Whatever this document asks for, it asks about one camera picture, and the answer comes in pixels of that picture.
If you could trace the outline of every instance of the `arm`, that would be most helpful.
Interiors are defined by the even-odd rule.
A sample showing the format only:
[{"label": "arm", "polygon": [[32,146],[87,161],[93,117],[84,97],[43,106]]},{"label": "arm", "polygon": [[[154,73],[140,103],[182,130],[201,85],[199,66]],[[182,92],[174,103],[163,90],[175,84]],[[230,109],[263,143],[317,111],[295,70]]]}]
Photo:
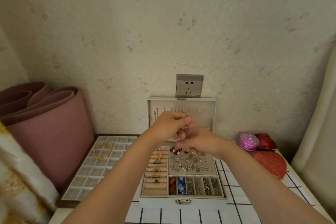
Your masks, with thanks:
[{"label": "arm", "polygon": [[180,128],[193,122],[182,113],[162,113],[62,224],[124,223],[153,151],[171,137],[183,137]]},{"label": "arm", "polygon": [[194,151],[196,148],[224,160],[263,224],[330,224],[234,142],[202,128],[188,129],[186,134],[186,139],[178,141],[177,146]]}]

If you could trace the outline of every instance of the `table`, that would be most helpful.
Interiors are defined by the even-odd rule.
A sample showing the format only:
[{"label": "table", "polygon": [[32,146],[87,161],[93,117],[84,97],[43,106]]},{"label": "table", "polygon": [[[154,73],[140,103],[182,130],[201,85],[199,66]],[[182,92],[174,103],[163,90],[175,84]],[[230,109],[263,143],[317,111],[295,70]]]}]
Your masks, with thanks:
[{"label": "table", "polygon": [[[330,216],[326,213],[292,167],[288,164],[288,162],[286,163],[287,173],[281,182],[301,197],[302,200],[332,221]],[[216,159],[216,164],[221,180],[224,181],[224,189],[228,197],[227,207],[225,210],[206,211],[202,209],[195,209],[192,211],[186,211],[181,209],[141,208],[139,203],[141,184],[139,184],[132,200],[131,207],[128,211],[125,224],[261,224],[257,213],[254,211],[253,206],[234,178],[229,167],[224,161],[219,159]],[[49,224],[60,224],[71,211],[72,209],[68,208],[58,208]]]}]

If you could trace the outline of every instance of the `curtain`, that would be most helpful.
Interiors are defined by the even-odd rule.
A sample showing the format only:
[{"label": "curtain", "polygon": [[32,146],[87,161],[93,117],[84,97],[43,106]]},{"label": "curtain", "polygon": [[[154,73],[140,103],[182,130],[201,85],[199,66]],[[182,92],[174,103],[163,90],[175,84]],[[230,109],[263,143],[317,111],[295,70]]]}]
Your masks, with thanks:
[{"label": "curtain", "polygon": [[58,192],[0,122],[0,224],[47,224]]}]

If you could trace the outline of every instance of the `hand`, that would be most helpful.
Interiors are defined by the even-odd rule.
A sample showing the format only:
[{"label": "hand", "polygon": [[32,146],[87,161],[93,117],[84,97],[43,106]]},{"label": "hand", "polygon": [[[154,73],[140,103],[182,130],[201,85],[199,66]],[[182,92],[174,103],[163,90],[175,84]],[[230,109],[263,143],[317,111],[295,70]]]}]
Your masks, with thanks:
[{"label": "hand", "polygon": [[147,131],[161,144],[171,137],[185,137],[182,127],[192,128],[194,122],[195,120],[187,117],[185,113],[163,112]]},{"label": "hand", "polygon": [[209,153],[215,158],[221,159],[223,145],[229,140],[216,135],[205,128],[188,128],[184,131],[186,137],[177,141],[178,148],[189,148],[193,152]]}]

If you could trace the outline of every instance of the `yoga mat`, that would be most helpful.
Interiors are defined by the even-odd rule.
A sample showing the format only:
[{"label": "yoga mat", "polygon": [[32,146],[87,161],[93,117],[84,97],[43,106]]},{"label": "yoga mat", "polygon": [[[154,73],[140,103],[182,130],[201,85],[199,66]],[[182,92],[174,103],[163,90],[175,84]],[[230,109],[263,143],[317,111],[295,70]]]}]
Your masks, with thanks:
[{"label": "yoga mat", "polygon": [[0,120],[58,191],[93,141],[82,94],[28,82],[0,92]]}]

